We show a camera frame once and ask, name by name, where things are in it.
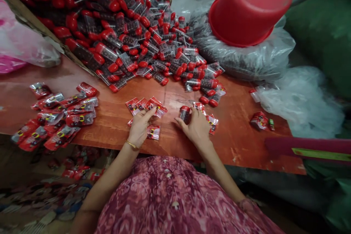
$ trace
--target hand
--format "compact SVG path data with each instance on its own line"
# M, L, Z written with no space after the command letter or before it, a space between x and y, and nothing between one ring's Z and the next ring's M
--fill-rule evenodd
M211 125L206 120L206 116L200 111L196 110L194 107L190 107L191 122L189 125L186 125L182 119L174 118L180 127L182 128L185 135L193 142L193 144L199 148L204 144L210 142L209 131Z
M153 116L156 110L157 107L153 107L149 111L144 109L133 117L128 142L134 144L138 148L141 147L147 137L147 127L152 124L154 120L158 119L157 116Z

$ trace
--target cardboard box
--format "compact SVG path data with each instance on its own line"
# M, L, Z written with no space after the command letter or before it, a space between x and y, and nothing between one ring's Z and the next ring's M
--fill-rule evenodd
M17 20L30 27L32 30L43 35L43 37L49 38L49 41L56 42L63 50L65 55L76 63L81 68L85 69L88 73L97 76L91 72L84 64L65 46L59 39L52 33L47 27L41 23L37 17L20 1L20 0L5 0L13 13L16 15Z

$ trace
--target woman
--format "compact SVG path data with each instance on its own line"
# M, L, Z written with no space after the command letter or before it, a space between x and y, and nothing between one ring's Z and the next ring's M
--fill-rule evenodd
M202 156L208 175L170 156L137 159L156 107L134 116L128 140L87 195L71 233L283 233L239 190L209 138L209 123L191 108L175 118Z

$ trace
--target woman's right hand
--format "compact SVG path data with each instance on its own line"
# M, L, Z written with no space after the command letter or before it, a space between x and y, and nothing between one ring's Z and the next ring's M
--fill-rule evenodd
M180 118L174 119L178 122L185 135L197 148L208 145L208 143L211 142L209 136L211 125L206 120L206 116L200 110L196 110L194 107L190 108L192 115L189 125L186 125Z

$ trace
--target woman's left hand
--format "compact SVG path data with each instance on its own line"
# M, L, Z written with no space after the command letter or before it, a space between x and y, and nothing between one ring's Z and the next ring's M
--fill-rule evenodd
M134 116L128 142L134 144L138 148L141 147L147 137L147 127L158 118L157 116L153 116L156 110L157 107L153 107L148 112L144 109Z

